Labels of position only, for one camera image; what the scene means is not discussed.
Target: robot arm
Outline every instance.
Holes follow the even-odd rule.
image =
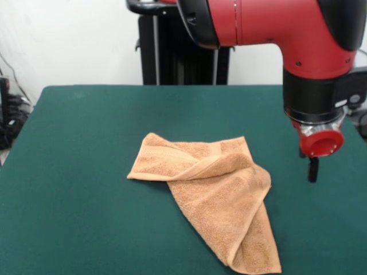
[[[284,110],[310,157],[343,145],[346,105],[366,99],[367,69],[353,69],[367,0],[178,0],[202,47],[277,44],[283,55]]]

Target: orange towel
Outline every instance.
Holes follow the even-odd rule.
[[[244,137],[168,142],[150,133],[128,179],[167,181],[181,211],[220,261],[243,274],[281,273],[264,205],[270,175]]]

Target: white wall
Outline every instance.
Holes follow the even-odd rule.
[[[47,85],[141,84],[137,19],[125,0],[0,0],[0,51],[33,101]],[[280,50],[237,47],[229,75],[230,84],[280,84]]]

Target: green table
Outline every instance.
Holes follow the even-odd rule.
[[[349,121],[343,130],[310,184],[279,86],[46,88],[0,172],[0,274],[234,274],[165,183],[126,179],[149,132],[245,135],[272,176],[283,274],[365,274],[367,147]]]

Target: cable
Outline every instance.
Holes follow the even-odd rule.
[[[28,97],[28,95],[26,94],[26,92],[23,90],[23,88],[20,86],[19,82],[18,82],[18,79],[17,79],[17,75],[15,74],[15,70],[14,68],[8,63],[8,61],[4,58],[4,56],[2,55],[2,53],[0,52],[0,58],[2,59],[2,61],[4,61],[4,63],[9,67],[9,69],[13,72],[13,77],[14,77],[14,82],[17,84],[19,90],[21,90],[22,94],[27,98],[27,100],[29,102],[30,99]]]
[[[364,55],[367,56],[367,52],[365,50],[362,50],[362,49],[358,49],[359,52],[363,53]]]

